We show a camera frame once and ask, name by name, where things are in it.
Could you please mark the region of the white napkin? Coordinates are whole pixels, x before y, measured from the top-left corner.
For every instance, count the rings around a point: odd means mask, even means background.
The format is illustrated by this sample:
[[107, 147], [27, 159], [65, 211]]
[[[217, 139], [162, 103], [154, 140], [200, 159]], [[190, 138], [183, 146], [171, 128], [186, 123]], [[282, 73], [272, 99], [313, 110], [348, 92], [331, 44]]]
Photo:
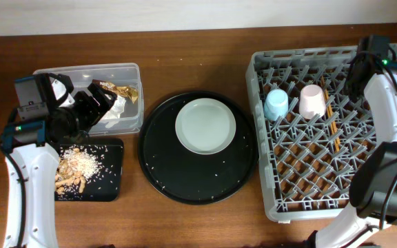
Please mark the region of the white napkin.
[[123, 96], [117, 96], [114, 105], [105, 113], [99, 122], [105, 124], [105, 127], [108, 129], [116, 125], [125, 111], [125, 103], [126, 99]]

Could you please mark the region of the gold snack wrapper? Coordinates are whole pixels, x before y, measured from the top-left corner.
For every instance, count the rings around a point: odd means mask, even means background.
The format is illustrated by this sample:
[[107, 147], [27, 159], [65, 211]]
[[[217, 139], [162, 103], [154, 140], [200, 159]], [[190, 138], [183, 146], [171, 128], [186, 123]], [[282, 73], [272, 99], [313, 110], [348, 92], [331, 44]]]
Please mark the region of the gold snack wrapper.
[[133, 103], [135, 103], [139, 98], [139, 91], [131, 86], [116, 86], [109, 81], [92, 80], [93, 83], [101, 86], [103, 89], [111, 91], [119, 96], [129, 98]]

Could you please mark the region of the pink plastic cup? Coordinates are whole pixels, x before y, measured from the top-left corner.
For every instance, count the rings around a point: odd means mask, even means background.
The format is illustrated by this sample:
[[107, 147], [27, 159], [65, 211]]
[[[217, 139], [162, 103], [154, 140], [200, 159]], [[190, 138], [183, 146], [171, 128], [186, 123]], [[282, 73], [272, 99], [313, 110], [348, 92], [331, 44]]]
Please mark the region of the pink plastic cup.
[[323, 90], [318, 85], [306, 85], [300, 94], [299, 114], [305, 119], [312, 119], [317, 114], [323, 116], [326, 113]]

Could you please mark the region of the light grey plate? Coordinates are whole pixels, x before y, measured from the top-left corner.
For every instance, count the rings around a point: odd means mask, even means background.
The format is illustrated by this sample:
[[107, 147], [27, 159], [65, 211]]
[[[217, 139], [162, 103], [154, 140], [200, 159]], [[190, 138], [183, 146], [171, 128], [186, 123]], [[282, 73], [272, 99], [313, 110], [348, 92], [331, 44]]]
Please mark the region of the light grey plate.
[[233, 141], [236, 119], [231, 109], [221, 101], [195, 99], [177, 114], [175, 132], [187, 150], [200, 155], [216, 154]]

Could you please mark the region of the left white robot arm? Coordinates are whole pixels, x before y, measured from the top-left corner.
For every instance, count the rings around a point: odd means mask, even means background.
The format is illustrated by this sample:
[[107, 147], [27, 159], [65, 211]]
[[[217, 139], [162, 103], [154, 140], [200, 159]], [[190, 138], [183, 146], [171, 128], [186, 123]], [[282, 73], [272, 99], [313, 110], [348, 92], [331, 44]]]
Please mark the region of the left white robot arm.
[[74, 91], [64, 74], [42, 73], [14, 82], [19, 100], [0, 139], [9, 173], [4, 247], [57, 247], [54, 197], [82, 194], [99, 172], [96, 156], [54, 146], [87, 135], [114, 106], [117, 95], [96, 81]]

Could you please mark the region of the food scraps pile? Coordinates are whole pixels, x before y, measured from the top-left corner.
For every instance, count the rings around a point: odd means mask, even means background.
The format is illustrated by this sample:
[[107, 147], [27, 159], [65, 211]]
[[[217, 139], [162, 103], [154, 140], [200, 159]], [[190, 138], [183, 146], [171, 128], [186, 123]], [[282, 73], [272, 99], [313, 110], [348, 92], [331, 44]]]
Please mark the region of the food scraps pile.
[[97, 156], [89, 154], [88, 149], [83, 147], [73, 145], [62, 152], [54, 178], [55, 192], [58, 196], [67, 193], [81, 195], [100, 172], [101, 163]]

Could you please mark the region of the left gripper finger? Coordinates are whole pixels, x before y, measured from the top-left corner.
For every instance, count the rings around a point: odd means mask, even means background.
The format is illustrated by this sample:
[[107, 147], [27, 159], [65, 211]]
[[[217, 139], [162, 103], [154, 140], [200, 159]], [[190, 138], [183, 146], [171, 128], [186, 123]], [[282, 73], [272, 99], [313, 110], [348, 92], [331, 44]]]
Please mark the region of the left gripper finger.
[[115, 103], [116, 99], [117, 99], [117, 95], [116, 93], [104, 89], [104, 88], [99, 88], [99, 100], [101, 103]]
[[113, 103], [101, 103], [100, 102], [100, 100], [99, 100], [99, 97], [100, 97], [99, 88], [101, 88], [101, 86], [99, 86], [99, 85], [97, 85], [95, 83], [91, 83], [88, 86], [88, 90], [92, 94], [92, 97], [99, 103], [100, 111], [101, 112], [108, 112], [114, 104]]

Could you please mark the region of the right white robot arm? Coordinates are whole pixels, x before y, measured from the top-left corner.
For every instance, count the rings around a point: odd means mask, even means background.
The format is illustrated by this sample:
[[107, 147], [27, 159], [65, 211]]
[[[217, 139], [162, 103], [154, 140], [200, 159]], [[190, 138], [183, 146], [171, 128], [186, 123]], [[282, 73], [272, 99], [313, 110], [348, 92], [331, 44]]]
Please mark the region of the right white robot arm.
[[397, 225], [397, 61], [359, 52], [346, 83], [369, 103], [377, 146], [352, 178], [347, 206], [328, 226], [313, 231], [304, 247], [358, 247]]

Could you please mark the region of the blue plastic cup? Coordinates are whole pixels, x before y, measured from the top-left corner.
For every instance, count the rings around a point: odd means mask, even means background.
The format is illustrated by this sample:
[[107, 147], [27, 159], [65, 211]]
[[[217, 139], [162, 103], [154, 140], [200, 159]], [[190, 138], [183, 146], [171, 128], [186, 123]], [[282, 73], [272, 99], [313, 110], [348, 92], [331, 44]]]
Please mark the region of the blue plastic cup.
[[278, 118], [285, 118], [289, 108], [288, 95], [284, 90], [271, 90], [263, 107], [265, 117], [269, 121], [277, 121]]

